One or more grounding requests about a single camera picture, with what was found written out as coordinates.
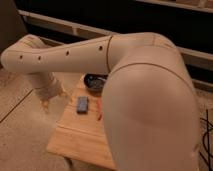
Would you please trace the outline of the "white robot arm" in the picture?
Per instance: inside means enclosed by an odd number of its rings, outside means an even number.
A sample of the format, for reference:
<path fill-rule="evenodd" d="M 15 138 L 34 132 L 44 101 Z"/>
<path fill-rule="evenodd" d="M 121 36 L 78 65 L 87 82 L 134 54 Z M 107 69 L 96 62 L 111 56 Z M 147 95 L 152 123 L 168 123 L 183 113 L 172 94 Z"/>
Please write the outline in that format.
<path fill-rule="evenodd" d="M 48 47 L 26 35 L 1 54 L 3 67 L 43 89 L 48 72 L 107 77 L 105 133 L 117 171 L 199 171 L 196 91 L 178 48 L 151 32 Z"/>

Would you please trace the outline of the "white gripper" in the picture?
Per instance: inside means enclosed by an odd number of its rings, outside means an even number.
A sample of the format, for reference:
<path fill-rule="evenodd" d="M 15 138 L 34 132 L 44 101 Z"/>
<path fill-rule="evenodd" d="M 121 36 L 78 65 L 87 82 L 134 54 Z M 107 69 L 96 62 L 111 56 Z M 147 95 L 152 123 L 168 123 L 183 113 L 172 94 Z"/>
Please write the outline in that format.
<path fill-rule="evenodd" d="M 48 101 L 63 92 L 60 81 L 52 73 L 33 74 L 32 85 L 41 101 Z"/>

